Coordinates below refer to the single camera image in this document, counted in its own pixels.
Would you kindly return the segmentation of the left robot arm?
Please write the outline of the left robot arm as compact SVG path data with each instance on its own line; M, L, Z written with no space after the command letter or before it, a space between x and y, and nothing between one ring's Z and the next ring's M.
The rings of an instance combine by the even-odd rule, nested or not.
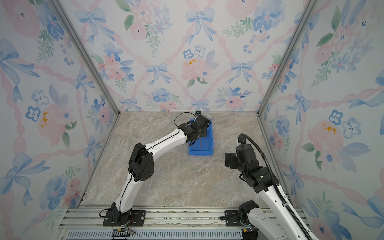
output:
M177 146L193 145L211 124L212 121L204 115L195 115L193 120L177 125L170 134L154 142L136 144L129 160L125 186L108 211L112 222L119 226L130 222L134 199L144 181L154 174L154 163L159 157Z

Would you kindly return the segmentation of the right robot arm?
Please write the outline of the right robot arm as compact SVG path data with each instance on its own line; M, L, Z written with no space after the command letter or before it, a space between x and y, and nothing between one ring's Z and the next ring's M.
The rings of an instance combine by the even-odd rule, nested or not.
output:
M239 206L240 223L255 227L269 240L318 239L289 202L259 146L239 144L235 153L225 154L225 166L240 171L240 179L263 199L278 221L268 218L254 201L247 201Z

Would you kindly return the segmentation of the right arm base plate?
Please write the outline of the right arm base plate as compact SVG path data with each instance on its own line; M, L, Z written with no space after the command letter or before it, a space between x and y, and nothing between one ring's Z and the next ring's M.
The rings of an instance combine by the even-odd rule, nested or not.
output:
M224 216L221 217L221 220L225 222L227 227L246 227L249 224L246 223L246 216L244 212L237 210L224 211Z

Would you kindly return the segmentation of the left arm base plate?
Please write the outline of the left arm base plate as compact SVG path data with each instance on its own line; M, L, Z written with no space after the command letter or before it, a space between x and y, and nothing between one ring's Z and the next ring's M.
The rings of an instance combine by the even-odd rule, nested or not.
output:
M146 218L146 211L131 210L122 215L114 215L113 211L108 210L104 217L103 227L142 227Z

